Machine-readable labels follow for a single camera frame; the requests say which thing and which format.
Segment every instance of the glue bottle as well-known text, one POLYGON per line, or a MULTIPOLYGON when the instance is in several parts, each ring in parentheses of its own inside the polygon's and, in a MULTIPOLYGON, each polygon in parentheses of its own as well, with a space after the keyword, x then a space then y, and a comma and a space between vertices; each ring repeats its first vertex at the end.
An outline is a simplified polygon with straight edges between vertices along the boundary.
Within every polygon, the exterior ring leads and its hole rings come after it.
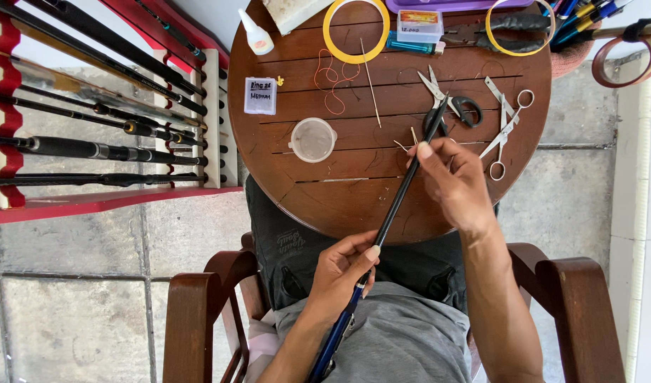
POLYGON ((242 20, 247 32, 247 44, 252 48, 255 55, 266 55, 274 48, 274 42, 266 30, 260 28, 242 8, 238 8, 240 20, 242 20))

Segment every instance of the hand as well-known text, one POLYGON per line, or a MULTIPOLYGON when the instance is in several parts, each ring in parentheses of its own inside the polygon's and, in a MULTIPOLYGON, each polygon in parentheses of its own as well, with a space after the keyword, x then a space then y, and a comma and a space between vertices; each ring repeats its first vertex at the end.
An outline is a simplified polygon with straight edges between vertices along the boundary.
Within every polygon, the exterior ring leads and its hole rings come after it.
POLYGON ((356 282, 372 269, 363 297, 375 282, 375 267, 380 263, 380 247, 372 246, 377 231, 351 235, 321 251, 314 284, 302 315, 331 326, 345 309, 356 282))
POLYGON ((408 155, 416 152, 425 189, 451 225, 468 234, 482 234, 497 222, 479 156, 446 137, 418 143, 408 155))

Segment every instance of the black pants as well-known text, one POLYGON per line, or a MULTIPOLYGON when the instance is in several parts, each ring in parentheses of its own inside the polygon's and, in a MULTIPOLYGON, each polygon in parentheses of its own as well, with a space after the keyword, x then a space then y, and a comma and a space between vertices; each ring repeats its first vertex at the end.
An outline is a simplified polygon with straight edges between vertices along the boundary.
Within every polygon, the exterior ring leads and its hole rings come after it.
MULTIPOLYGON (((337 242, 283 213, 252 176, 245 184, 257 262, 271 307, 282 309, 309 295, 319 254, 337 242)), ((384 246, 375 281, 394 282, 467 313, 460 236, 403 246, 384 246)))

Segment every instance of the masking tape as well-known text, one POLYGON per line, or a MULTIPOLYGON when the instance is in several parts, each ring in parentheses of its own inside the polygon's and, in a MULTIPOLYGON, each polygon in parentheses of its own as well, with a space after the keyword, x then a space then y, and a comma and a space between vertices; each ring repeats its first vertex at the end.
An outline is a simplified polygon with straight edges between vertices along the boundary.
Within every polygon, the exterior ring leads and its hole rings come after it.
POLYGON ((328 50, 330 50, 330 53, 332 53, 334 57, 337 57, 340 61, 348 64, 363 64, 366 61, 374 59, 380 54, 380 52, 382 52, 382 49, 385 48, 387 36, 389 36, 389 12, 381 0, 337 0, 330 5, 330 8, 325 14, 325 18, 323 19, 323 39, 325 40, 325 46, 327 46, 328 50), (332 16, 341 6, 354 1, 364 1, 365 3, 372 4, 382 15, 382 36, 380 37, 380 42, 377 43, 375 48, 372 48, 370 52, 365 53, 367 60, 364 59, 363 55, 347 55, 347 53, 339 50, 330 38, 330 22, 332 21, 332 16))
POLYGON ((493 37, 493 31, 491 30, 491 12, 493 11, 493 8, 497 7, 500 4, 503 4, 505 1, 509 1, 509 0, 498 0, 498 1, 496 1, 495 4, 493 4, 493 6, 491 8, 489 8, 489 11, 486 12, 486 34, 489 36, 489 40, 491 41, 491 44, 493 44, 493 46, 496 49, 498 49, 500 52, 506 53, 509 56, 524 57, 524 56, 534 55, 534 54, 540 52, 542 50, 542 48, 545 48, 547 46, 547 44, 550 44, 550 41, 552 40, 552 38, 555 37, 555 29, 557 27, 557 25, 555 23, 555 17, 554 17, 555 10, 552 9, 550 4, 547 4, 546 1, 544 1, 544 0, 535 0, 538 3, 542 4, 545 8, 547 8, 548 12, 550 12, 550 34, 548 35, 547 40, 545 40, 545 44, 543 44, 542 47, 540 47, 540 48, 538 48, 536 50, 533 50, 531 52, 525 52, 525 53, 512 52, 511 50, 507 50, 507 49, 503 48, 502 46, 500 46, 500 44, 493 37))

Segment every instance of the measuring cup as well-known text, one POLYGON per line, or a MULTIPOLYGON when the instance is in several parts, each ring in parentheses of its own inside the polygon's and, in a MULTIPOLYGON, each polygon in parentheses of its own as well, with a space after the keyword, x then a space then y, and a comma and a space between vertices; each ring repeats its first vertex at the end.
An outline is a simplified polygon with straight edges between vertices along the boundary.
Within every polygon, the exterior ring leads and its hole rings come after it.
POLYGON ((311 117, 301 120, 295 126, 287 146, 304 162, 320 162, 330 155, 336 140, 337 132, 330 124, 320 118, 311 117))

